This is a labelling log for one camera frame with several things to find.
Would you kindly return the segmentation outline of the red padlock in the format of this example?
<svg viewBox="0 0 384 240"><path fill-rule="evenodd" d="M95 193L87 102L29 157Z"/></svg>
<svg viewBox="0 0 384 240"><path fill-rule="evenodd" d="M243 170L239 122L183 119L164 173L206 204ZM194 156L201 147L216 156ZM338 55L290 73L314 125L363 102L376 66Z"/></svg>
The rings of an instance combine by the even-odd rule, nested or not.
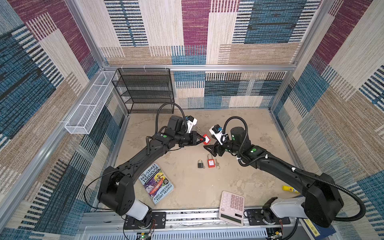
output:
<svg viewBox="0 0 384 240"><path fill-rule="evenodd" d="M212 154L207 155L207 162L208 162L208 167L209 168L215 168L216 167L216 162Z"/></svg>
<svg viewBox="0 0 384 240"><path fill-rule="evenodd" d="M208 145L211 141L211 139L208 137L208 135L205 134L199 127L196 127L196 131L199 135L202 136L201 140L203 141L203 144Z"/></svg>

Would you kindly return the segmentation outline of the small black padlock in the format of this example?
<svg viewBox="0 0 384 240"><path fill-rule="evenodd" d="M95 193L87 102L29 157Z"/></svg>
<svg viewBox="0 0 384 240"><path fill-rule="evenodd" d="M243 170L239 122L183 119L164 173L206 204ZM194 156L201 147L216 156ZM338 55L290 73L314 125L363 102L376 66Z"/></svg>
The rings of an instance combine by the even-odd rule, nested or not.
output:
<svg viewBox="0 0 384 240"><path fill-rule="evenodd" d="M203 163L202 160L198 160L198 168L199 169L204 169L205 168L204 163Z"/></svg>

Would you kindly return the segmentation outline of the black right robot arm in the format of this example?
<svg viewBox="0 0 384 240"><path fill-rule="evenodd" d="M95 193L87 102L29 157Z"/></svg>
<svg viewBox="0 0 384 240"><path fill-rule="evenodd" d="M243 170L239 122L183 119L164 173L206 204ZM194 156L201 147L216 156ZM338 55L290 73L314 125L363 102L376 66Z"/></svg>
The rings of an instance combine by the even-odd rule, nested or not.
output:
<svg viewBox="0 0 384 240"><path fill-rule="evenodd" d="M242 167L267 172L299 191L301 197L298 200L272 198L268 201L266 207L276 217L305 218L323 228L341 220L337 216L344 206L341 187L331 176L298 169L266 149L251 144L247 131L242 127L232 128L230 134L225 134L223 128L215 125L210 133L216 143L204 148L214 157L228 152L237 158Z"/></svg>

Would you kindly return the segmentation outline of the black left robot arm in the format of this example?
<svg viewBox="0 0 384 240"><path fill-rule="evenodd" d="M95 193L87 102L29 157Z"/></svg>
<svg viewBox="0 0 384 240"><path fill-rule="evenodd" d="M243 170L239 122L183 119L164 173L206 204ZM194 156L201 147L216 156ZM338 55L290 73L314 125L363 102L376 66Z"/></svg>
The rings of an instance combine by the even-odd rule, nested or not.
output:
<svg viewBox="0 0 384 240"><path fill-rule="evenodd" d="M119 216L127 215L148 225L152 209L135 197L134 185L142 173L158 158L176 145L196 146L206 141L202 134L192 128L198 120L192 116L171 116L168 125L156 128L153 136L147 137L146 146L127 162L104 170L97 199Z"/></svg>

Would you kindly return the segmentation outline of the purple treehouse book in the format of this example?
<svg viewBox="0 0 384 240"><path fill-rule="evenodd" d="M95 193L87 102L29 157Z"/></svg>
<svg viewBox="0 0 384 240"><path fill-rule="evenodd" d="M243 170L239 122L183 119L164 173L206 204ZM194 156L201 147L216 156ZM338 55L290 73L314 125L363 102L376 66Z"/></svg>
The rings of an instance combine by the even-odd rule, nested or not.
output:
<svg viewBox="0 0 384 240"><path fill-rule="evenodd" d="M148 167L140 175L139 180L155 205L170 194L175 187L156 163Z"/></svg>

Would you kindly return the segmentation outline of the pink calculator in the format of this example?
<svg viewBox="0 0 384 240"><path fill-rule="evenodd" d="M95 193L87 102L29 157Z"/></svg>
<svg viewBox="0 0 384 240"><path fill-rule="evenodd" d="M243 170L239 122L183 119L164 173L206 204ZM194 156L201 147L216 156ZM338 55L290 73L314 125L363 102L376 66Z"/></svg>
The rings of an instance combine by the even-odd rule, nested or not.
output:
<svg viewBox="0 0 384 240"><path fill-rule="evenodd" d="M244 207L245 198L243 196L222 191L218 218L230 224L243 226Z"/></svg>

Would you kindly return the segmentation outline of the small yellow object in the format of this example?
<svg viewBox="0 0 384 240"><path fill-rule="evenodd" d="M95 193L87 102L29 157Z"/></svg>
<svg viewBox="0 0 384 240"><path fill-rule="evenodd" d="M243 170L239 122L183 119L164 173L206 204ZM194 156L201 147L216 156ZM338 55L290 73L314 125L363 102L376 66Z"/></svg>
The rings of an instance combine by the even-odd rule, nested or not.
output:
<svg viewBox="0 0 384 240"><path fill-rule="evenodd" d="M286 192L292 192L292 193L299 193L295 188L290 187L290 186L282 186L282 190Z"/></svg>

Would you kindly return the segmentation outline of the blue box with yellow label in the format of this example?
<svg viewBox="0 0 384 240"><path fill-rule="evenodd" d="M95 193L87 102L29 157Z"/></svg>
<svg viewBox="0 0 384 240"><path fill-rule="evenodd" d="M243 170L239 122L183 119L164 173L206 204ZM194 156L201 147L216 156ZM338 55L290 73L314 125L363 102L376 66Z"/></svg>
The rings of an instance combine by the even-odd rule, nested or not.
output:
<svg viewBox="0 0 384 240"><path fill-rule="evenodd" d="M311 240L328 240L330 236L337 232L332 226L323 228L309 219L300 219L300 222Z"/></svg>

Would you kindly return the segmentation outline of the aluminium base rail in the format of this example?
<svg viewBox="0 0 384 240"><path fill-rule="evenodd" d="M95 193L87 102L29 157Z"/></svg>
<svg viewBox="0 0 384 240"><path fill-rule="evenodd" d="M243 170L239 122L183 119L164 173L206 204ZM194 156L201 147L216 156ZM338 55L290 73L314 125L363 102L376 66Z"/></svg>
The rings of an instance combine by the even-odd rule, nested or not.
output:
<svg viewBox="0 0 384 240"><path fill-rule="evenodd" d="M218 218L217 208L164 210L167 213L164 229L124 230L123 217L112 212L84 214L75 238L77 240L267 240L277 231L288 236L295 225L236 226Z"/></svg>

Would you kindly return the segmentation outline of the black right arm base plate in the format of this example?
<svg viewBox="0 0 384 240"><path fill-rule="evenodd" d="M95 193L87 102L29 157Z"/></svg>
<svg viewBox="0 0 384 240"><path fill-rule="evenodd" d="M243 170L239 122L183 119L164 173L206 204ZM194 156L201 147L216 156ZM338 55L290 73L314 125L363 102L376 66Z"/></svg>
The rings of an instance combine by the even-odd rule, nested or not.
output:
<svg viewBox="0 0 384 240"><path fill-rule="evenodd" d="M271 225L289 225L291 220L288 217L277 218L275 215L265 217L262 213L263 209L247 209L244 211L245 217L249 221L250 226L271 226Z"/></svg>

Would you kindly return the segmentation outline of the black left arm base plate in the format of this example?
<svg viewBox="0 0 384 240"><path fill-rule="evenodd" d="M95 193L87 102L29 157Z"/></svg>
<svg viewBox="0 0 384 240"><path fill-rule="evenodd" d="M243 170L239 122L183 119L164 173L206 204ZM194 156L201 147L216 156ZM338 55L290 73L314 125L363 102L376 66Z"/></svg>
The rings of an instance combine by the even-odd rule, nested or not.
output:
<svg viewBox="0 0 384 240"><path fill-rule="evenodd" d="M142 220L137 220L126 215L124 222L124 230L139 230L139 229L164 229L166 225L166 212L149 211Z"/></svg>

